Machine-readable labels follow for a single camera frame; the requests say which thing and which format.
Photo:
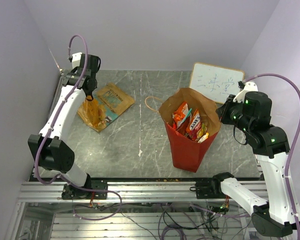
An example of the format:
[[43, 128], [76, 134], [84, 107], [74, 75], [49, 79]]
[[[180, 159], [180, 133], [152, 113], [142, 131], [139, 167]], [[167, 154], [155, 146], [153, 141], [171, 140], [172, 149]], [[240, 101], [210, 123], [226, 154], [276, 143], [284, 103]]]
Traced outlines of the orange chips bag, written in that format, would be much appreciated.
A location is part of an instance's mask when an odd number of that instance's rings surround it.
[[93, 127], [99, 127], [106, 124], [106, 108], [99, 103], [96, 98], [86, 98], [83, 103], [83, 109], [88, 121]]

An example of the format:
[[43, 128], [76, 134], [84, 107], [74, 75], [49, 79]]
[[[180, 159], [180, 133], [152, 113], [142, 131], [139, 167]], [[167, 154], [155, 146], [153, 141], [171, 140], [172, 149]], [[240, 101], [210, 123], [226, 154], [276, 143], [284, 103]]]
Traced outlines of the teal Fox's candy bag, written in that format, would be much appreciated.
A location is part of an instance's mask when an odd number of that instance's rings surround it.
[[192, 108], [190, 108], [187, 112], [187, 114], [185, 115], [185, 117], [183, 118], [183, 120], [186, 120], [192, 113]]

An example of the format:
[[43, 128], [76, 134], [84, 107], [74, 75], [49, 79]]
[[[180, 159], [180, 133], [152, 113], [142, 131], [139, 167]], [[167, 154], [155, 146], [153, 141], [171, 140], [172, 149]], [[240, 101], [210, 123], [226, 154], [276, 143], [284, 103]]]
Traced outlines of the orange Fox's fruits bag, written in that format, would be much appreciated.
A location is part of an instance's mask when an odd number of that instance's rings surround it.
[[196, 109], [190, 118], [190, 122], [186, 128], [187, 137], [197, 142], [199, 141], [207, 132], [207, 127], [202, 123], [200, 112]]

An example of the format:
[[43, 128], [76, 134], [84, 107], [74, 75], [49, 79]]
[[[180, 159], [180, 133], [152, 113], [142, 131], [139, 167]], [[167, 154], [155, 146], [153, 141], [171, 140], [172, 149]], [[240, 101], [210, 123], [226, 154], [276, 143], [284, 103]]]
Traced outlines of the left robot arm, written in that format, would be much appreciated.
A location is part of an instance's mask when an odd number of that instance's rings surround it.
[[34, 176], [41, 183], [46, 185], [47, 181], [40, 177], [39, 168], [54, 171], [55, 179], [72, 183], [75, 194], [86, 199], [92, 193], [91, 177], [75, 164], [75, 153], [66, 141], [79, 107], [97, 88], [101, 59], [78, 52], [70, 61], [72, 70], [61, 73], [61, 92], [52, 114], [39, 134], [29, 136], [28, 146], [34, 159]]

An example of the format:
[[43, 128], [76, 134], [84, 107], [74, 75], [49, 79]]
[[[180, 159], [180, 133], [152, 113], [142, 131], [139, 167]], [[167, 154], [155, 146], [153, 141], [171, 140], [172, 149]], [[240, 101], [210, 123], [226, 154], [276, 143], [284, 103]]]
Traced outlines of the orange snack packet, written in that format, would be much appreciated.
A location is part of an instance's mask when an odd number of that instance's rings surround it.
[[176, 130], [181, 126], [181, 124], [185, 121], [184, 117], [188, 113], [189, 110], [188, 104], [184, 101], [178, 109], [172, 114], [173, 124], [172, 127]]

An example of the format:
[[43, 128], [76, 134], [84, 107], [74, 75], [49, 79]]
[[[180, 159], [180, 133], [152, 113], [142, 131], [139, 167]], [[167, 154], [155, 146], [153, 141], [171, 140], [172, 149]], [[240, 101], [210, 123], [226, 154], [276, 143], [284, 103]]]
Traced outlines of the kraft kettle chips bag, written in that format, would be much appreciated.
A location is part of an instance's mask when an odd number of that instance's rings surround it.
[[92, 95], [100, 104], [104, 105], [106, 109], [105, 124], [99, 127], [93, 127], [84, 112], [83, 104], [77, 110], [77, 114], [88, 127], [97, 132], [104, 130], [135, 103], [135, 99], [132, 96], [128, 95], [112, 82], [107, 83]]

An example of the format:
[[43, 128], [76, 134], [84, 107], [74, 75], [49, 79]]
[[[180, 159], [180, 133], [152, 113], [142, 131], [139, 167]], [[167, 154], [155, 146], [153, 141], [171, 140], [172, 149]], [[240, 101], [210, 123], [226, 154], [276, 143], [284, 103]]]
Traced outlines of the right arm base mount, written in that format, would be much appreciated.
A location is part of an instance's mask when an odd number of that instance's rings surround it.
[[195, 196], [198, 200], [203, 199], [222, 199], [225, 195], [221, 192], [218, 192], [211, 180], [207, 181], [197, 181], [194, 186], [189, 188], [191, 192], [195, 193]]

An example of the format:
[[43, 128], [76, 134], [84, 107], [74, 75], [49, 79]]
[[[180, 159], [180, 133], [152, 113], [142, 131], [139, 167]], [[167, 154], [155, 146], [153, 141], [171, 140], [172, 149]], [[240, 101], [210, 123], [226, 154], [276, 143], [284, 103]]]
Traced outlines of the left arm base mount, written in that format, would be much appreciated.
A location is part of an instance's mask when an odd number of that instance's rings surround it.
[[61, 193], [62, 200], [105, 200], [107, 198], [108, 184], [104, 181], [92, 180], [91, 184], [82, 190], [72, 185], [65, 184]]

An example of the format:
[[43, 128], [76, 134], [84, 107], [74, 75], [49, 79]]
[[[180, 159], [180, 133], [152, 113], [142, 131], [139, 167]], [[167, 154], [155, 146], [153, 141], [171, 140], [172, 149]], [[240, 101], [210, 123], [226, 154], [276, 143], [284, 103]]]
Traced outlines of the red paper bag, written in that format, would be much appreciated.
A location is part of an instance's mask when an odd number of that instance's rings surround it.
[[[173, 128], [173, 113], [186, 102], [192, 108], [191, 115], [178, 127]], [[199, 141], [188, 138], [186, 128], [195, 110], [199, 110], [201, 122], [207, 127], [206, 134]], [[212, 142], [220, 131], [221, 123], [216, 113], [216, 103], [192, 88], [180, 88], [167, 100], [161, 101], [159, 109], [152, 109], [160, 115], [168, 136], [172, 163], [175, 168], [197, 172]]]

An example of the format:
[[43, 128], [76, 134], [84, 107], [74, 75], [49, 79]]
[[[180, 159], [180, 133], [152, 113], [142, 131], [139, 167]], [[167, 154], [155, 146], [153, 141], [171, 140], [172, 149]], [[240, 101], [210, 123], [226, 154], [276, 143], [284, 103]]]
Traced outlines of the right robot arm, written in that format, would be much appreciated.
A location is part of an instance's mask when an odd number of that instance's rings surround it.
[[240, 84], [237, 95], [229, 95], [216, 112], [221, 123], [232, 125], [245, 135], [260, 164], [268, 199], [244, 187], [229, 172], [213, 176], [211, 194], [235, 200], [251, 216], [252, 224], [265, 237], [282, 238], [300, 230], [300, 207], [293, 199], [293, 185], [286, 166], [292, 152], [285, 131], [270, 123], [272, 100], [258, 91], [254, 82]]

